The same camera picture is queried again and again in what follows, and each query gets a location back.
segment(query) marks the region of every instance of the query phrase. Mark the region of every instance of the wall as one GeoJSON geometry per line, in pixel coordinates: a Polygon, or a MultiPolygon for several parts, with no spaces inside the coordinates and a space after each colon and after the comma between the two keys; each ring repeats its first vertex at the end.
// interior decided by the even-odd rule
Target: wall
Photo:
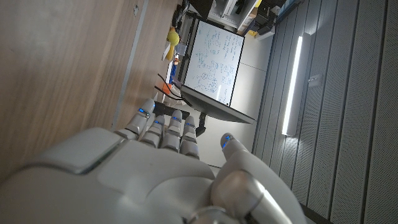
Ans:
{"type": "Polygon", "coordinates": [[[398,218],[397,1],[306,0],[277,27],[254,153],[333,223],[398,218]],[[312,36],[296,136],[281,135],[298,36],[312,36]]]}
{"type": "MultiPolygon", "coordinates": [[[[247,35],[244,41],[241,61],[239,63],[231,107],[257,120],[261,104],[262,90],[266,80],[268,58],[271,51],[272,38],[256,40],[247,35]]],[[[199,111],[189,106],[174,106],[190,112],[199,123],[199,111]]],[[[230,132],[251,151],[257,122],[241,124],[221,121],[206,117],[206,131],[198,137],[200,160],[207,164],[221,167],[225,158],[221,152],[220,138],[230,132]]]]}

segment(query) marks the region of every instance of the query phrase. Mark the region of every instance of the whiteboard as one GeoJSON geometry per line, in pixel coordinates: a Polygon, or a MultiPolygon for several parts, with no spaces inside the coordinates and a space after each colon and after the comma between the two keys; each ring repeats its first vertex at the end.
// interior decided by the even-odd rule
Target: whiteboard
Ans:
{"type": "Polygon", "coordinates": [[[200,21],[184,85],[230,105],[244,37],[200,21]]]}

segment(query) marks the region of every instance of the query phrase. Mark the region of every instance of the cable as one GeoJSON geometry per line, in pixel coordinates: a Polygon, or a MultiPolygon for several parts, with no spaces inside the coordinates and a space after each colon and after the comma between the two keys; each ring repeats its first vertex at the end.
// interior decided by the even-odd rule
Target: cable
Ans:
{"type": "Polygon", "coordinates": [[[172,92],[172,90],[170,89],[170,87],[169,87],[169,85],[167,84],[166,80],[165,80],[159,73],[158,73],[157,75],[163,80],[163,82],[166,84],[167,88],[170,90],[170,92],[171,92],[174,96],[183,99],[181,96],[177,96],[176,94],[174,94],[174,93],[172,92]]]}
{"type": "Polygon", "coordinates": [[[165,94],[167,97],[169,97],[170,99],[173,99],[173,100],[183,100],[183,101],[185,101],[185,99],[177,99],[177,98],[174,98],[174,97],[172,97],[172,96],[169,96],[168,94],[166,94],[163,90],[161,90],[159,87],[157,87],[157,86],[155,86],[155,88],[157,89],[157,90],[159,90],[159,91],[161,91],[163,94],[165,94]]]}

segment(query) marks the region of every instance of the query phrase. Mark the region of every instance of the yellow object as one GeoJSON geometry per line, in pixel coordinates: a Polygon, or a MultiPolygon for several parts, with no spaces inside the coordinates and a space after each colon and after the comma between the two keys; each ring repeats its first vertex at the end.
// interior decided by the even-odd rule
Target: yellow object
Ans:
{"type": "Polygon", "coordinates": [[[255,36],[255,35],[257,34],[257,32],[254,32],[253,30],[249,30],[249,31],[248,31],[248,34],[250,34],[250,35],[252,35],[252,36],[255,36]]]}
{"type": "Polygon", "coordinates": [[[167,34],[167,40],[170,42],[171,46],[176,46],[180,42],[180,36],[178,36],[174,27],[172,27],[167,34]]]}
{"type": "Polygon", "coordinates": [[[170,50],[169,50],[169,52],[166,55],[166,59],[167,60],[172,60],[173,59],[173,54],[174,54],[174,46],[171,45],[170,46],[170,50]]]}
{"type": "Polygon", "coordinates": [[[259,7],[260,4],[261,4],[261,1],[262,1],[262,0],[258,0],[258,1],[256,2],[256,4],[254,5],[254,7],[259,7]]]}

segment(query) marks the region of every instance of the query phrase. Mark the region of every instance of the robotic hand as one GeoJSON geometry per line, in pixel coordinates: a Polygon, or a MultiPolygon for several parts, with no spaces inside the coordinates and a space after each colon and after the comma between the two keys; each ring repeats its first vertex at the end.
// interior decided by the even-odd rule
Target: robotic hand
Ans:
{"type": "Polygon", "coordinates": [[[306,223],[290,189],[230,133],[215,177],[199,160],[194,119],[167,129],[147,100],[126,128],[93,128],[0,184],[0,223],[306,223]]]}

